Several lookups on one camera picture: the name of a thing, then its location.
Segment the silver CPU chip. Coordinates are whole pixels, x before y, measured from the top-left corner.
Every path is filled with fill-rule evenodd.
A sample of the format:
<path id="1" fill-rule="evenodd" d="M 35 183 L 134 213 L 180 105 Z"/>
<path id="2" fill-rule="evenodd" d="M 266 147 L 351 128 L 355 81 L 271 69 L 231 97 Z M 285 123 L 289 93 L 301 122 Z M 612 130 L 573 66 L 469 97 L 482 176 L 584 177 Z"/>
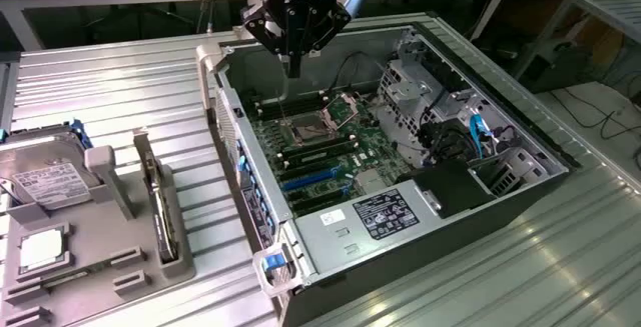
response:
<path id="1" fill-rule="evenodd" d="M 21 239 L 20 267 L 35 269 L 53 263 L 63 255 L 63 231 L 49 229 Z"/>

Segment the black plastic shroud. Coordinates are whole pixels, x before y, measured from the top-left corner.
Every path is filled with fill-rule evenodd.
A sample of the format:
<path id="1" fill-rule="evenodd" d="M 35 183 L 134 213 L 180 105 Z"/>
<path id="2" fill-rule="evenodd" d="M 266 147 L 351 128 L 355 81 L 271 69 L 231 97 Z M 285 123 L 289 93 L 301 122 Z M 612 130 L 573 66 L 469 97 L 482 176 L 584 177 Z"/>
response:
<path id="1" fill-rule="evenodd" d="M 425 166 L 405 172 L 395 183 L 414 181 L 421 192 L 427 191 L 435 198 L 439 208 L 435 209 L 441 218 L 474 209 L 497 197 L 486 191 L 482 182 L 461 160 L 445 160 L 434 166 Z"/>

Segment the silver chipset heat sink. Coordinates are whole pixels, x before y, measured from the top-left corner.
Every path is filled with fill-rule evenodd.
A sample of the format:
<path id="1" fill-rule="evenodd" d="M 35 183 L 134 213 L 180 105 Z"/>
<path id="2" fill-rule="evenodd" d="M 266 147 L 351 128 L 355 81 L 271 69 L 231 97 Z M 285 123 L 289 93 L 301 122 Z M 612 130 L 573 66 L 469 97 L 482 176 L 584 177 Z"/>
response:
<path id="1" fill-rule="evenodd" d="M 371 194 L 387 186 L 377 169 L 367 169 L 358 173 L 354 177 L 354 183 L 362 194 Z"/>

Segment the metal slat side table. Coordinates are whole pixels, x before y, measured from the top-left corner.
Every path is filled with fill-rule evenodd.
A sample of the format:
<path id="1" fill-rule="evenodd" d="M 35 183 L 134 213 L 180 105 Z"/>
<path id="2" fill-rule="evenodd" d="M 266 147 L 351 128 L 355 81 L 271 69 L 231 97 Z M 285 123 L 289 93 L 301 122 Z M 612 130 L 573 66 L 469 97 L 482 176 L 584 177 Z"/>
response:
<path id="1" fill-rule="evenodd" d="M 613 29 L 641 44 L 641 0 L 562 0 L 549 22 L 534 39 L 534 43 L 522 53 L 510 72 L 516 79 L 524 75 L 538 53 L 538 49 L 554 34 L 554 30 L 572 8 L 578 8 L 588 13 L 588 16 L 597 17 Z"/>

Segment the silver drive cage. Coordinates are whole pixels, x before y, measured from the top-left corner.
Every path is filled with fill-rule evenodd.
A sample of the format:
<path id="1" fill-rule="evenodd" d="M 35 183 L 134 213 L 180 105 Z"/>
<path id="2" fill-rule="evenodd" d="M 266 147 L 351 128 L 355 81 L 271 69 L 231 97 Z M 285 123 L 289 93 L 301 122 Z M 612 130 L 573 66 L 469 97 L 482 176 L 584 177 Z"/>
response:
<path id="1" fill-rule="evenodd" d="M 397 144 L 397 152 L 409 164 L 417 166 L 427 155 L 427 147 L 418 140 L 421 125 L 443 120 L 437 106 L 423 115 L 441 90 L 441 84 L 418 62 L 401 59 L 387 62 L 378 85 L 374 116 L 387 139 Z"/>

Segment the blue expansion slot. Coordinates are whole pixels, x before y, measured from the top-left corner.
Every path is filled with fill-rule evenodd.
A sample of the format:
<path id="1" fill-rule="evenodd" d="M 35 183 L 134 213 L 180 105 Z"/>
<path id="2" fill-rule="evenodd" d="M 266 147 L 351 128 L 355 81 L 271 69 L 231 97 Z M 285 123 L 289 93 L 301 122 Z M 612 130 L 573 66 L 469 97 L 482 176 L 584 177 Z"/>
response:
<path id="1" fill-rule="evenodd" d="M 309 176 L 298 178 L 293 181 L 286 182 L 282 185 L 282 191 L 293 191 L 298 188 L 303 188 L 307 185 L 313 185 L 318 182 L 326 181 L 327 179 L 333 179 L 338 174 L 335 169 L 326 169 L 321 172 L 317 172 Z"/>

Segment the grey case corner bracket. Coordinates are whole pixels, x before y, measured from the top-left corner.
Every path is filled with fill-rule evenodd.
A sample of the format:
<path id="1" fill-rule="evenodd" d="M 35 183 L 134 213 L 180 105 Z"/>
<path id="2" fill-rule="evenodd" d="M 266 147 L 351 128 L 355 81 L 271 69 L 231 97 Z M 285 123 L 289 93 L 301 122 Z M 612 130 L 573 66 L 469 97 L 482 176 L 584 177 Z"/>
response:
<path id="1" fill-rule="evenodd" d="M 294 266 L 294 274 L 283 282 L 272 284 L 268 281 L 267 273 L 277 269 L 272 271 L 263 271 L 262 258 L 277 253 L 282 253 L 287 260 L 287 264 L 282 268 Z M 301 265 L 294 257 L 291 248 L 286 243 L 275 242 L 270 247 L 255 252 L 252 256 L 252 267 L 258 276 L 258 283 L 262 287 L 262 291 L 271 298 L 287 293 L 295 287 L 303 285 L 303 276 L 299 270 Z"/>
<path id="2" fill-rule="evenodd" d="M 208 76 L 219 73 L 226 65 L 226 57 L 235 51 L 232 47 L 219 43 L 203 44 L 196 47 L 198 81 L 202 94 L 203 109 L 211 108 Z"/>

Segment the grey parts rack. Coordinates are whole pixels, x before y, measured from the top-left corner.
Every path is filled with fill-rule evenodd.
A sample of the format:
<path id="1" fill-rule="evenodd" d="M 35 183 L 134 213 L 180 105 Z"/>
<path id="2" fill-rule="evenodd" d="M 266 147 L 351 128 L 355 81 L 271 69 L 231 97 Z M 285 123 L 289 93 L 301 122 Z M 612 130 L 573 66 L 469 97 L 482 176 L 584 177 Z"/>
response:
<path id="1" fill-rule="evenodd" d="M 136 170 L 118 174 L 115 152 L 100 146 L 86 150 L 84 165 L 102 181 L 86 202 L 48 210 L 35 202 L 11 201 L 0 250 L 0 327 L 71 327 L 195 274 L 171 168 L 160 163 L 178 259 L 163 263 L 142 163 Z M 41 267 L 21 268 L 23 238 L 52 229 L 63 231 L 63 255 Z M 103 260 L 111 261 L 111 267 L 99 273 L 51 289 L 41 286 L 47 278 Z"/>

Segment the green RAM stick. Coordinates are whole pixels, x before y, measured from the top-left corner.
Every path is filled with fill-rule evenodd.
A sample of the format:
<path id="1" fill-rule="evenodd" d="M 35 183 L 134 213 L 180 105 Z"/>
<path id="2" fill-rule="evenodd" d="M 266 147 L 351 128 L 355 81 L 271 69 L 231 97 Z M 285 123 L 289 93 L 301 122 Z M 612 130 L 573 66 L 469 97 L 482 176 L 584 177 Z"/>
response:
<path id="1" fill-rule="evenodd" d="M 111 261 L 103 260 L 100 262 L 92 263 L 88 266 L 76 268 L 74 271 L 63 272 L 61 274 L 48 277 L 43 282 L 41 286 L 45 289 L 51 289 L 66 282 L 74 281 L 79 278 L 84 278 L 88 275 L 99 273 L 102 270 L 111 267 Z"/>
<path id="2" fill-rule="evenodd" d="M 287 168 L 295 168 L 306 164 L 311 164 L 317 161 L 333 158 L 354 150 L 353 145 L 335 146 L 330 148 L 322 148 L 315 151 L 309 151 L 306 153 L 286 157 L 283 163 Z"/>

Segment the CPU socket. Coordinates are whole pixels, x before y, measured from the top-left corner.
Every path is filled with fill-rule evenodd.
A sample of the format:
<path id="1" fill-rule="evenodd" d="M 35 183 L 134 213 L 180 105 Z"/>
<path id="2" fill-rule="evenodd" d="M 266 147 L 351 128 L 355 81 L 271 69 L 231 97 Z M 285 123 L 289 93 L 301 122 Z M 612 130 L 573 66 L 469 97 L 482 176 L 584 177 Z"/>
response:
<path id="1" fill-rule="evenodd" d="M 317 113 L 293 116 L 286 124 L 295 143 L 305 143 L 330 134 L 323 118 Z"/>

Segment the grey power supply unit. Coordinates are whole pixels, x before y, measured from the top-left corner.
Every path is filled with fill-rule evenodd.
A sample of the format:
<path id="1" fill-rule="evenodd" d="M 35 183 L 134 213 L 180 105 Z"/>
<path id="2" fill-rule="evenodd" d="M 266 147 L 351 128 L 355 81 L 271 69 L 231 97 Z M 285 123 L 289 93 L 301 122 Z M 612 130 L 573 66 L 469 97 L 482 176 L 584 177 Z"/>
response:
<path id="1" fill-rule="evenodd" d="M 439 201 L 414 181 L 395 184 L 295 219 L 322 278 L 373 260 L 445 225 Z"/>

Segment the black graphics card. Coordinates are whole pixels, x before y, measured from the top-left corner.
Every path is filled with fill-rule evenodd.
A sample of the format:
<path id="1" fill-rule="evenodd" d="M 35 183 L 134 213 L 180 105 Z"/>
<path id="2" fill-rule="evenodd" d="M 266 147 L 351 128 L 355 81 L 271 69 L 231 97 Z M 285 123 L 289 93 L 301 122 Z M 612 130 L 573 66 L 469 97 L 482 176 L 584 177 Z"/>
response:
<path id="1" fill-rule="evenodd" d="M 151 148 L 146 127 L 134 130 L 134 147 L 142 163 L 143 181 L 150 198 L 159 259 L 163 263 L 170 263 L 179 257 L 178 242 L 171 223 L 170 206 L 163 191 L 167 186 L 163 168 Z"/>

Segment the silver disk bay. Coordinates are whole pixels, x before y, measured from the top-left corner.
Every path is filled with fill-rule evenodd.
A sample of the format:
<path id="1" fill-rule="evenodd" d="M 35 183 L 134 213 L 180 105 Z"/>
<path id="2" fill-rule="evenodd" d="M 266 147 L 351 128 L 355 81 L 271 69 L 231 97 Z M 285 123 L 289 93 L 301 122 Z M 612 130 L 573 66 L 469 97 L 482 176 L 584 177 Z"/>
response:
<path id="1" fill-rule="evenodd" d="M 569 172 L 545 153 L 530 153 L 522 147 L 510 147 L 492 157 L 474 160 L 469 167 L 485 190 L 498 198 Z"/>

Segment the blue case release latch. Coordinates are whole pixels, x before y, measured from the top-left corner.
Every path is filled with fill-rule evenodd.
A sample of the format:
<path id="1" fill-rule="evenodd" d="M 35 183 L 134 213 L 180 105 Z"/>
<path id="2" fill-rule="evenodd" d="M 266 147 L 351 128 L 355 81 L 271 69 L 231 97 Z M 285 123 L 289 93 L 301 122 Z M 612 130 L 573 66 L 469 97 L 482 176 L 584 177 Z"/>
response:
<path id="1" fill-rule="evenodd" d="M 287 265 L 287 258 L 282 253 L 274 253 L 262 258 L 262 269 L 264 272 L 272 271 Z"/>

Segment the hard disk with blue carrier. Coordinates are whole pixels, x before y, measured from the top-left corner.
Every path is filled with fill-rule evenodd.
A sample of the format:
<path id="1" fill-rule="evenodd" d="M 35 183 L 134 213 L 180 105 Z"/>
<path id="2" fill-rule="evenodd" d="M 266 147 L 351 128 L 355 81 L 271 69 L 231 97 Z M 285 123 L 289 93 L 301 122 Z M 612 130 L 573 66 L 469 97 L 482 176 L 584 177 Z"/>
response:
<path id="1" fill-rule="evenodd" d="M 99 177 L 84 165 L 92 147 L 80 120 L 21 129 L 0 129 L 0 189 L 19 205 L 48 210 L 86 202 Z"/>

